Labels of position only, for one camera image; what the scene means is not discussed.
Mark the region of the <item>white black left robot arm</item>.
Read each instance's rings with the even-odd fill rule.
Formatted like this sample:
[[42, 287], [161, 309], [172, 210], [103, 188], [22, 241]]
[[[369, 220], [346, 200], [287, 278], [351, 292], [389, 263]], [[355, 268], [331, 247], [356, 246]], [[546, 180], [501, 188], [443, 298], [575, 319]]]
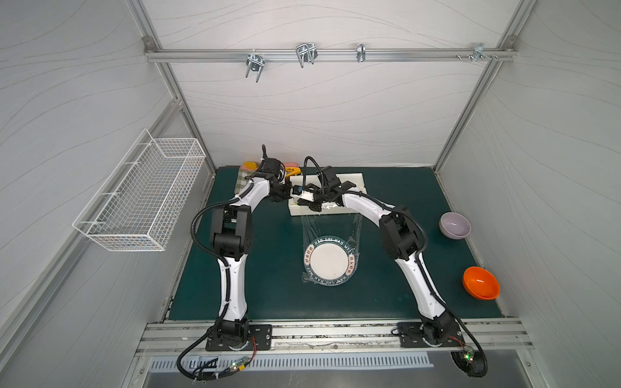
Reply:
[[233, 349], [244, 347], [249, 336], [245, 272], [254, 236], [253, 211], [265, 198], [288, 199], [289, 191], [283, 163], [265, 156], [242, 190], [213, 210], [210, 242], [218, 259], [222, 286], [216, 331]]

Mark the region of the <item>cream plastic wrap dispenser box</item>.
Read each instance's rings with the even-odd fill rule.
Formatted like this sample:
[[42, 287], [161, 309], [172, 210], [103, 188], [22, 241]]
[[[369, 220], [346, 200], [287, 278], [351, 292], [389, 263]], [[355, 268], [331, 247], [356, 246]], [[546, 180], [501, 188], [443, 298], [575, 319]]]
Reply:
[[[344, 183], [345, 181], [349, 181], [355, 184], [356, 187], [354, 189], [358, 188], [362, 192], [366, 193], [365, 182], [364, 182], [362, 173], [344, 173], [344, 174], [336, 174], [336, 176], [337, 178], [340, 179], [341, 183]], [[303, 177], [301, 175], [292, 176], [289, 178], [289, 181], [291, 182], [292, 186], [294, 185], [301, 186], [303, 183]], [[307, 176], [306, 184], [314, 184], [316, 186], [320, 186], [320, 178], [317, 177], [316, 175]], [[310, 210], [306, 206], [298, 205], [296, 198], [291, 198], [288, 200], [288, 208], [289, 208], [289, 214], [292, 217], [356, 213], [349, 208], [338, 206], [334, 202], [323, 203], [322, 210], [320, 213], [318, 213], [318, 212], [314, 212]]]

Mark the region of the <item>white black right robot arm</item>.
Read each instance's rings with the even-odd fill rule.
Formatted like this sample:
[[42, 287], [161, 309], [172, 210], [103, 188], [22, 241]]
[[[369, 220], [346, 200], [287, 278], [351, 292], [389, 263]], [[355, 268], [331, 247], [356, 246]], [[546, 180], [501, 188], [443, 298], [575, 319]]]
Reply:
[[373, 222], [380, 230], [383, 250], [392, 258], [409, 284], [420, 315], [420, 334], [430, 347], [439, 347], [457, 324], [457, 319], [440, 296], [423, 258], [429, 239], [420, 223], [404, 206], [389, 205], [362, 192], [354, 183], [342, 181], [331, 167], [318, 171], [320, 182], [292, 187], [301, 206], [320, 212], [325, 203], [350, 209]]

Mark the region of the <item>clear plastic wrap sheet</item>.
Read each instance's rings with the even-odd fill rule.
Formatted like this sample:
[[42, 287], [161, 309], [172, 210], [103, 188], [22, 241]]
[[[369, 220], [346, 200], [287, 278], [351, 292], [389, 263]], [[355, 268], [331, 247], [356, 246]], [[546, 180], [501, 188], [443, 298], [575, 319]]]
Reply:
[[301, 221], [302, 280], [323, 287], [348, 282], [358, 268], [362, 215], [303, 215]]

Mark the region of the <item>white plate green rim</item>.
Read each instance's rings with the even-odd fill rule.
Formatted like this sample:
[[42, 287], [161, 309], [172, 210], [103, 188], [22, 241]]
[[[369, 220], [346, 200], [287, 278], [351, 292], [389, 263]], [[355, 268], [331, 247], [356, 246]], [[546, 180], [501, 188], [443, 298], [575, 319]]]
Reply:
[[357, 270], [358, 253], [349, 241], [324, 235], [311, 241], [303, 254], [306, 280], [320, 286], [340, 286]]

